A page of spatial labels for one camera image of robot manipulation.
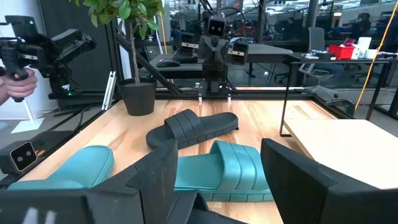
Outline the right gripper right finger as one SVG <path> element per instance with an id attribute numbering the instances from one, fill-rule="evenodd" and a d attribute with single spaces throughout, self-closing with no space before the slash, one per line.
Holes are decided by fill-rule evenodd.
<path id="1" fill-rule="evenodd" d="M 284 223 L 397 223 L 396 189 L 378 189 L 268 138 L 261 161 Z"/>

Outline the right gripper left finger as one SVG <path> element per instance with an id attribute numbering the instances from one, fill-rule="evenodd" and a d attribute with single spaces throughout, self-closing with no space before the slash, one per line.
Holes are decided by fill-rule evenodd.
<path id="1" fill-rule="evenodd" d="M 94 187 L 48 180 L 1 191 L 1 223 L 198 223 L 197 191 L 176 192 L 178 144 L 167 141 Z"/>

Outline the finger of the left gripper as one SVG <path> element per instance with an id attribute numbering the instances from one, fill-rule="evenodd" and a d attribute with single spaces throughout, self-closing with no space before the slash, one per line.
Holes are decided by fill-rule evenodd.
<path id="1" fill-rule="evenodd" d="M 182 32 L 180 36 L 179 58 L 196 57 L 198 53 L 198 38 L 193 33 Z"/>
<path id="2" fill-rule="evenodd" d="M 229 62 L 234 65 L 244 65 L 248 56 L 249 45 L 244 42 L 235 42 L 228 50 Z"/>

